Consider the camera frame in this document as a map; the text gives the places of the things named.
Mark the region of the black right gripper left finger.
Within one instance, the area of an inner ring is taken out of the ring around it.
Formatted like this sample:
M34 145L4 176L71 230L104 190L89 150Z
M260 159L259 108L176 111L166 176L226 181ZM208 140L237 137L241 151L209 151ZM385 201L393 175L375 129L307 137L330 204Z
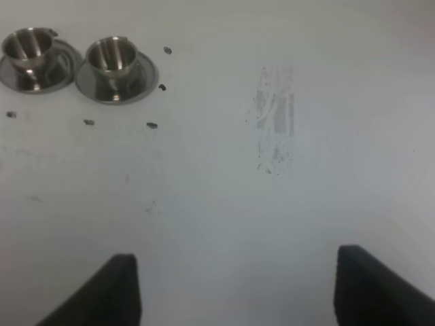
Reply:
M137 259L114 255L39 325L140 325Z

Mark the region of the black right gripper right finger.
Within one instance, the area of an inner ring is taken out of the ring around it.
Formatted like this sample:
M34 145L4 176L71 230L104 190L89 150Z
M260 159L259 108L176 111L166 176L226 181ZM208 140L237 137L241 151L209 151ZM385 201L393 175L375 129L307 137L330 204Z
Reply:
M433 325L434 300L357 245L337 253L334 313L339 325Z

